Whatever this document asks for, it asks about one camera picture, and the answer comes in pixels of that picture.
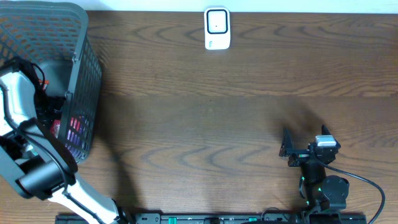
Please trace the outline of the pink purple pad pack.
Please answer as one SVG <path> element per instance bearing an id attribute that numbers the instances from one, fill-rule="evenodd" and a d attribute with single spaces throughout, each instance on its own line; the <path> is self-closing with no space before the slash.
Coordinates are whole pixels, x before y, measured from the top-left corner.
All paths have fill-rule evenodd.
<path id="1" fill-rule="evenodd" d="M 50 132 L 58 138 L 59 132 L 60 132 L 60 120 L 55 119 L 50 127 Z"/>

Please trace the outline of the orange Top chocolate bar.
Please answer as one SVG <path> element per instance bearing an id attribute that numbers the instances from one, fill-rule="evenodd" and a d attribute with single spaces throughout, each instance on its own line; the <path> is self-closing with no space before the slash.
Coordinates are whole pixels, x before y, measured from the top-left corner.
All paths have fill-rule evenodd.
<path id="1" fill-rule="evenodd" d="M 43 91 L 45 91 L 49 85 L 49 81 L 48 80 L 39 80 L 39 83 L 43 89 Z"/>

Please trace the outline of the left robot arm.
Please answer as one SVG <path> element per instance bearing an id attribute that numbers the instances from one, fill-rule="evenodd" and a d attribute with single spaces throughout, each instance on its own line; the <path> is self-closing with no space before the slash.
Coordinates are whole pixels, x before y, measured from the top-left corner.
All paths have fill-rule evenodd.
<path id="1" fill-rule="evenodd" d="M 59 203 L 88 223 L 134 223 L 78 174 L 73 154 L 50 131 L 64 97 L 48 96 L 45 73 L 14 57 L 1 66 L 1 176 L 24 198 Z"/>

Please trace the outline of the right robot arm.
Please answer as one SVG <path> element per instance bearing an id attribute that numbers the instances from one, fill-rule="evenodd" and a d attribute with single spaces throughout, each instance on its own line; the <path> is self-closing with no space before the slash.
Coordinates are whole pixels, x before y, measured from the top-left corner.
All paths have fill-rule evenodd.
<path id="1" fill-rule="evenodd" d="M 301 223 L 341 223 L 340 211 L 346 208 L 349 182 L 337 175 L 327 175 L 326 165 L 336 159 L 341 145 L 325 125 L 321 135 L 305 149 L 296 149 L 288 129 L 284 129 L 279 156 L 288 158 L 289 167 L 299 167 L 299 192 L 307 208 L 297 215 Z"/>

